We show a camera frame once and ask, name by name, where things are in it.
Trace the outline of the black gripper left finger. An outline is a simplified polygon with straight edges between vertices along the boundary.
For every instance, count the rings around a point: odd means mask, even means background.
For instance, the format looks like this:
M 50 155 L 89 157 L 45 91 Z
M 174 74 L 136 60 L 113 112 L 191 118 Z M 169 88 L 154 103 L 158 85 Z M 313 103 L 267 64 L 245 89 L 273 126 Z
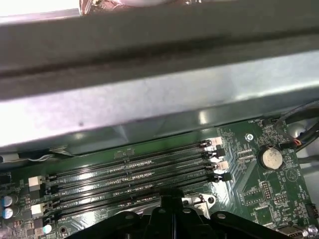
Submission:
M 150 215 L 124 211 L 70 235 L 69 239 L 166 239 L 172 236 L 173 189 L 160 190 Z

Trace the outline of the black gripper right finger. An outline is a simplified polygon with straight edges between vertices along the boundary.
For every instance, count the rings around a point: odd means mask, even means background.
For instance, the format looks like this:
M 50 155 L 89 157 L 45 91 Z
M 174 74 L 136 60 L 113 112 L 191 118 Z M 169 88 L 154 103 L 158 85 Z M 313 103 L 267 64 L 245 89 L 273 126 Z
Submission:
M 213 213 L 209 219 L 185 207 L 184 194 L 173 189 L 173 213 L 179 239 L 288 239 L 289 236 L 225 211 Z

